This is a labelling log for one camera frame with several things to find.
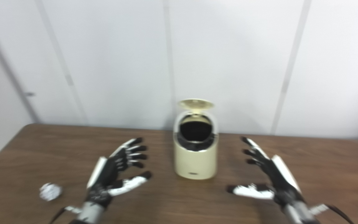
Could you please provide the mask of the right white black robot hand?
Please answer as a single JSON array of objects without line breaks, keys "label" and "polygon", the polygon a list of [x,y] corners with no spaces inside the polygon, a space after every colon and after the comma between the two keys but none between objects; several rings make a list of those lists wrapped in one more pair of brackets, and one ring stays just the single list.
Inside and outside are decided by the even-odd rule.
[{"label": "right white black robot hand", "polygon": [[270,184],[228,185],[226,187],[228,193],[241,197],[273,200],[282,208],[296,201],[306,202],[294,176],[280,156],[274,155],[269,158],[250,138],[241,137],[241,140],[250,147],[243,150],[244,154],[252,157],[246,162],[260,167],[270,179]]}]

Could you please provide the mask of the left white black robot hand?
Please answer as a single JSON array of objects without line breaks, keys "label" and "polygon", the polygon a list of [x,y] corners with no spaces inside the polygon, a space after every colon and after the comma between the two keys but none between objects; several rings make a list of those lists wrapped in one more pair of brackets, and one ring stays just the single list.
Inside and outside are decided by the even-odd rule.
[{"label": "left white black robot hand", "polygon": [[134,190],[149,181],[152,176],[150,171],[134,177],[118,179],[119,175],[130,167],[144,168],[140,160],[147,159],[147,155],[142,154],[147,147],[142,146],[142,142],[143,138],[132,138],[114,150],[110,156],[99,158],[87,184],[88,193],[85,202],[107,209],[114,197]]}]

